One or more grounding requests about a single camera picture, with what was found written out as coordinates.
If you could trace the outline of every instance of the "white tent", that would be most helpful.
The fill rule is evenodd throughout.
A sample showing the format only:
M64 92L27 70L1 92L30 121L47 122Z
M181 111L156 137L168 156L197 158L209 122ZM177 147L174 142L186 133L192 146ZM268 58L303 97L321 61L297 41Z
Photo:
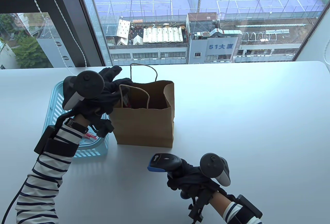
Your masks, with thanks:
M139 35L135 36L135 38L133 39L133 45L142 45L142 44L143 44L142 38Z
M128 45L128 38L118 37L117 45Z
M182 29L144 28L143 43L180 43L183 42Z

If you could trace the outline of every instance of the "paper bag handle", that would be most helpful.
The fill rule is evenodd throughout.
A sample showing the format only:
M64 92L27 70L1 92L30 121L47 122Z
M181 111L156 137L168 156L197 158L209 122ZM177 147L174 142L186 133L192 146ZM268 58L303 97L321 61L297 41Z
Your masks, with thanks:
M146 102L146 108L148 109L149 108L149 100L150 100L150 95L143 89L140 89L140 88L137 88L137 87L133 87L133 86L129 86L129 85L125 85L125 84L120 84L119 85L119 92L120 92L120 99L121 99L121 107L123 108L123 93L122 93L122 90L121 90L121 86L124 86L124 87L128 87L128 88L134 88L134 89L139 89L143 92L145 92L148 96L148 100Z
M131 69L131 80L132 80L132 65L143 65L143 66L147 66L147 67L149 67L149 68L152 68L152 69L156 72L156 78L155 78L155 81L157 81L158 73L157 73L157 71L156 71L153 67L151 67L150 65L146 65L146 64L136 64L136 63L133 63L133 64L130 64L130 65L129 65L129 67L130 67L130 69Z

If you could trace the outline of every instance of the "white cord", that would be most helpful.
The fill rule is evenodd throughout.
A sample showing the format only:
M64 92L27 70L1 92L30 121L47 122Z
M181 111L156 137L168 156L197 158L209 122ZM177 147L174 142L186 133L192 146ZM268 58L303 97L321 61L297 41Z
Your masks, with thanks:
M326 54L327 54L329 44L330 44L330 38L329 38L328 43L327 43L327 45L325 46L325 49L324 49L324 61L328 65L330 65L330 63L327 61Z
M49 32L50 32L50 34L51 34L52 39L54 40L54 43L56 44L56 40L55 40L55 38L54 38L54 36L53 36L52 30L51 30L51 28L49 27L48 22L47 22L47 20L46 20L46 18L45 18L45 16L44 16L44 14L42 13L42 11L41 11L41 9L40 9L40 7L39 7L39 5L38 5L38 3L37 3L36 0L34 0L34 3L36 4L36 6L37 6L37 8L38 8L38 10L39 10L39 12L40 12L42 18L44 19L44 22L46 23L46 26L47 26L48 29L49 29ZM81 50L80 46L78 45L77 41L75 40L75 38L74 38L74 36L73 36L73 34L72 34L72 32L71 32L71 30L70 30L70 28L69 28L69 26L68 26L68 24L67 24L67 22L66 22L66 20L65 20L65 18L64 18L64 16L63 16L63 14L62 14L62 12L61 12L60 9L59 9L59 11L60 11L60 13L61 13L61 15L62 15L63 20L65 21L65 24L67 25L67 28L69 29L69 31L70 31L70 33L71 33L72 38L73 38L74 41L76 42L77 46L79 47L79 49L80 49L80 51L81 51L81 53L82 53L82 55L83 55L83 57L84 57L84 60L85 60L85 70L86 70L86 69L87 69L87 62L86 62L85 55L84 55L83 51ZM67 68L67 70L68 70L71 74L76 75L76 74L74 74L74 73L69 69L69 67L66 65L65 60L64 60L64 58L63 58L63 56L62 56L62 54L61 54L61 51L60 51L59 47L57 46L57 44L56 44L56 47L57 47L57 50L59 51L59 54L61 55L61 59L62 59L64 65L65 65L65 67Z
M54 3L56 4L58 10L60 11L60 14L61 14L61 16L62 16L62 18L63 18L63 21L65 22L65 25L67 26L67 28L68 28L68 30L69 30L69 32L70 32L70 34L71 34L71 36L72 36L74 42L76 43L76 45L78 46L79 50L81 51L82 56L84 57L84 61L85 61L85 70L87 70L87 62L86 62L86 58L85 58L85 55L84 55L84 53L83 53L83 50L80 48L78 42L77 42L76 39L74 38L74 36L73 36L73 34L72 34L72 32L71 32L71 29L69 28L69 25L68 25L68 23L66 22L66 20L65 20L65 18L64 18L64 16L63 16L63 14L62 14L62 11L60 10L60 7L58 6L56 0L54 0Z

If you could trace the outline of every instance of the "wristwatch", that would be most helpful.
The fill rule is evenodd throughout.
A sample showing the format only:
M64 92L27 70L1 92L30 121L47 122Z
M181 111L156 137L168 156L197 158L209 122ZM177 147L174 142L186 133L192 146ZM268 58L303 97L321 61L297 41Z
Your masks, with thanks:
M88 132L88 128L78 124L75 122L72 118L68 118L68 120L64 123L66 126L69 126L70 128L79 131L80 133L86 134Z

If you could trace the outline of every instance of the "glass pane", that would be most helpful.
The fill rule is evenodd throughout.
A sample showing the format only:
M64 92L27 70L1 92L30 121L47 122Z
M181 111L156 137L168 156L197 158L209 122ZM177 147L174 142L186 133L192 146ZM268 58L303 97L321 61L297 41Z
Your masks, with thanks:
M48 13L44 13L49 28L40 13L0 14L1 69L74 67Z
M144 64L275 62L293 59L328 2L94 0L93 12L110 53L136 59L118 65L138 63L142 50L154 57Z

